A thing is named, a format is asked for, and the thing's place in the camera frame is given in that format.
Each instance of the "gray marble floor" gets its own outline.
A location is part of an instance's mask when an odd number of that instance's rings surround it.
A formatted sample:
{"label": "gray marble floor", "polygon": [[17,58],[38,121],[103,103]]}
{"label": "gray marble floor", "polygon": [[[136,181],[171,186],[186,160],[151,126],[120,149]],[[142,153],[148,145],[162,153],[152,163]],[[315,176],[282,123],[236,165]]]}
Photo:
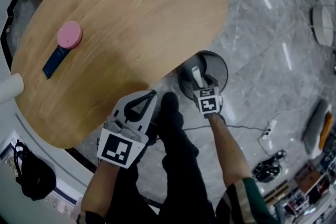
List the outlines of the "gray marble floor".
{"label": "gray marble floor", "polygon": [[[327,8],[334,24],[336,14],[332,5],[335,1],[319,0],[318,4],[330,4]],[[229,80],[223,91],[222,111],[227,123],[265,128],[273,119],[278,122],[271,141],[263,142],[263,146],[268,154],[284,148],[288,162],[282,163],[283,173],[276,180],[259,184],[262,193],[292,178],[307,161],[300,138],[315,102],[324,97],[336,112],[334,55],[331,48],[316,43],[309,27],[310,10],[316,4],[316,0],[229,0],[223,30],[206,48],[220,54],[228,65]],[[17,44],[19,37],[18,33],[11,33],[9,43]],[[174,72],[158,82],[154,89],[160,96],[167,91],[178,95],[185,128],[208,124],[193,102],[178,89]],[[268,157],[257,142],[260,131],[230,130],[251,168]],[[96,130],[77,146],[77,150],[94,163],[97,163],[99,132]],[[213,135],[209,128],[187,134],[200,150],[197,161],[209,199],[215,206],[225,186]],[[138,188],[144,196],[158,202],[166,197],[166,174],[161,163],[164,155],[163,144],[158,141],[148,148],[139,164]]]}

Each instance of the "plug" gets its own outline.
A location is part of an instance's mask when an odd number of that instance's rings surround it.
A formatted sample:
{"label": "plug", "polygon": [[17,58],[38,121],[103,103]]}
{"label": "plug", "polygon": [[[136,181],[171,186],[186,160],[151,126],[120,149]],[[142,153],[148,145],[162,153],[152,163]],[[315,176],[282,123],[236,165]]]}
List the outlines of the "plug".
{"label": "plug", "polygon": [[272,120],[270,124],[267,126],[266,130],[264,131],[264,134],[262,135],[262,139],[266,140],[269,139],[271,133],[273,132],[275,125],[277,125],[278,121]]}

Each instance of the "pink lid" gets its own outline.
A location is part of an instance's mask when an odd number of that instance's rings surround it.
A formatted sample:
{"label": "pink lid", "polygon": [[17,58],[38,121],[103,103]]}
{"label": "pink lid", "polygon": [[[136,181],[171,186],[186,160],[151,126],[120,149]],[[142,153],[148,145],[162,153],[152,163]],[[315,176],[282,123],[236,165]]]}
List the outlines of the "pink lid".
{"label": "pink lid", "polygon": [[71,20],[64,23],[57,33],[57,42],[62,48],[75,48],[83,36],[83,30],[80,25]]}

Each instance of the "black bag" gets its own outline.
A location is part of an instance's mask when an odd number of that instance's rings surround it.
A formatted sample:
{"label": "black bag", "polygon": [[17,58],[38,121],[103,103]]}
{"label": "black bag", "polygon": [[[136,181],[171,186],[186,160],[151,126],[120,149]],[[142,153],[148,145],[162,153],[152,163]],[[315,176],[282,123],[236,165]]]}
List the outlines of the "black bag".
{"label": "black bag", "polygon": [[[22,156],[21,170],[18,158]],[[25,196],[33,201],[44,199],[56,187],[54,171],[41,159],[36,157],[25,144],[17,140],[14,148],[14,163],[18,172],[16,182],[21,185]]]}

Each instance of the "striped sleeve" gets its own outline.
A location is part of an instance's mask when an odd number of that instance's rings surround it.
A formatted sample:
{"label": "striped sleeve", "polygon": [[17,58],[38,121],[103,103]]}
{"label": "striped sleeve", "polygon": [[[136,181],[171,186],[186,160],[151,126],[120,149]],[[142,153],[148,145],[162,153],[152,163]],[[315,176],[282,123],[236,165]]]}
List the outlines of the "striped sleeve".
{"label": "striped sleeve", "polygon": [[76,224],[105,224],[105,221],[100,215],[86,211],[79,214]]}
{"label": "striped sleeve", "polygon": [[218,223],[277,224],[255,181],[244,178],[229,186],[216,209]]}

